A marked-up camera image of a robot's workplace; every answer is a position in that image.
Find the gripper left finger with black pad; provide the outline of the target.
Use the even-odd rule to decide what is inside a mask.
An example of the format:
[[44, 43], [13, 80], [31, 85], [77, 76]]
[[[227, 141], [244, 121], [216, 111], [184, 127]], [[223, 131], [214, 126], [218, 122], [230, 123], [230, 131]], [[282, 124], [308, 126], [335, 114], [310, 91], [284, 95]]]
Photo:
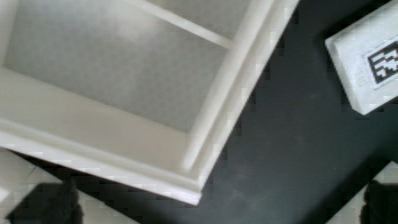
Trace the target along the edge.
[[70, 183], [40, 183], [10, 210], [10, 224], [83, 224], [77, 191]]

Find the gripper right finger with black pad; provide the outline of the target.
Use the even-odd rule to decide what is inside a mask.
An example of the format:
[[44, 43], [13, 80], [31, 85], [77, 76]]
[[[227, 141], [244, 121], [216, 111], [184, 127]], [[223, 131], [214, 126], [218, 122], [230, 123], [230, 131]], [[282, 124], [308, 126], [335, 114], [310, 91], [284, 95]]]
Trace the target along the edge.
[[371, 181], [363, 202], [360, 224], [398, 224], [398, 185]]

